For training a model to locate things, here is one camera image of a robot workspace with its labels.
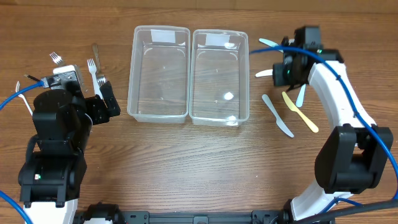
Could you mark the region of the white plastic knife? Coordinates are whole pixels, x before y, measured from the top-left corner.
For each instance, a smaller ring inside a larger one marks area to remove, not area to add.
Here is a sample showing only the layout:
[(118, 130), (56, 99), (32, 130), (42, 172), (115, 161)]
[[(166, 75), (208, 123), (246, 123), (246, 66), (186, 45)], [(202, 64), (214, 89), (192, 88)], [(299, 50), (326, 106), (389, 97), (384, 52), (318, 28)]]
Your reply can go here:
[(297, 99), (296, 99), (296, 102), (295, 102), (295, 105), (298, 108), (301, 108), (302, 105), (303, 105), (303, 101), (304, 101), (304, 98), (305, 98), (305, 90), (306, 90), (306, 84), (301, 86), (300, 91), (298, 93), (298, 96), (297, 96)]

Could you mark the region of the yellow plastic knife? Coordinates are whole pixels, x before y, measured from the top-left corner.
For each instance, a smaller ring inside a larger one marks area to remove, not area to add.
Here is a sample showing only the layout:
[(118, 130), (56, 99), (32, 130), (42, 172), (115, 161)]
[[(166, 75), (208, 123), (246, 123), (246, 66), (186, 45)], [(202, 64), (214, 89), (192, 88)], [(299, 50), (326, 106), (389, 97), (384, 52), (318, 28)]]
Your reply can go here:
[(285, 104), (289, 108), (289, 110), (297, 113), (301, 119), (304, 121), (304, 123), (308, 126), (308, 128), (313, 132), (317, 133), (319, 132), (319, 128), (307, 117), (305, 116), (293, 103), (293, 101), (289, 98), (289, 96), (286, 94), (286, 92), (282, 92), (282, 97), (284, 99)]

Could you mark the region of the pale blue knife bottom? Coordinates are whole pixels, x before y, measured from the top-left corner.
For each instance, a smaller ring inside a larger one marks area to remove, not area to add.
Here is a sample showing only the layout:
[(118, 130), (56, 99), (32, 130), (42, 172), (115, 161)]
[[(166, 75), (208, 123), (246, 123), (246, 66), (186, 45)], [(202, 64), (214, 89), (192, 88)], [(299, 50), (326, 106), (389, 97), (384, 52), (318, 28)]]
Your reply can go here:
[(271, 99), (267, 94), (262, 95), (262, 100), (263, 102), (267, 105), (267, 107), (270, 109), (271, 113), (275, 117), (276, 125), (279, 127), (279, 129), (284, 132), (288, 137), (293, 138), (294, 134), (290, 131), (290, 129), (285, 125), (283, 122), (282, 118), (279, 116), (278, 112), (274, 108), (274, 105), (271, 102)]

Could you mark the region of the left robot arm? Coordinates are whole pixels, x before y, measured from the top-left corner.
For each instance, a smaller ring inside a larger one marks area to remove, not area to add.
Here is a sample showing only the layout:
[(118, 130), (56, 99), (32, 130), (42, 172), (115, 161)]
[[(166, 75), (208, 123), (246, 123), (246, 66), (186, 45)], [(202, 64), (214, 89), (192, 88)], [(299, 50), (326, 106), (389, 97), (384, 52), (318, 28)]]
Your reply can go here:
[(34, 100), (37, 133), (29, 139), (18, 182), (26, 223), (72, 223), (86, 172), (85, 148), (94, 125), (120, 114), (110, 82), (101, 96), (80, 88), (48, 90)]

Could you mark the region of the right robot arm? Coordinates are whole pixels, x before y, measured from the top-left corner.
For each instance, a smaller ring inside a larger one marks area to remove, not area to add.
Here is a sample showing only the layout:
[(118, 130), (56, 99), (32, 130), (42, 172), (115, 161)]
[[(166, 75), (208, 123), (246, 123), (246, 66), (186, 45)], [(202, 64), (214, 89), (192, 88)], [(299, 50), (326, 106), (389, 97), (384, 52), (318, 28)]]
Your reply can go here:
[(273, 66), (274, 86), (310, 85), (328, 117), (331, 134), (315, 159), (315, 181), (289, 200), (279, 223), (333, 223), (337, 217), (397, 206), (397, 196), (363, 204), (353, 195), (375, 188), (391, 153), (393, 135), (367, 114), (351, 86), (340, 52), (325, 49), (317, 26), (303, 26), (276, 46), (283, 61)]

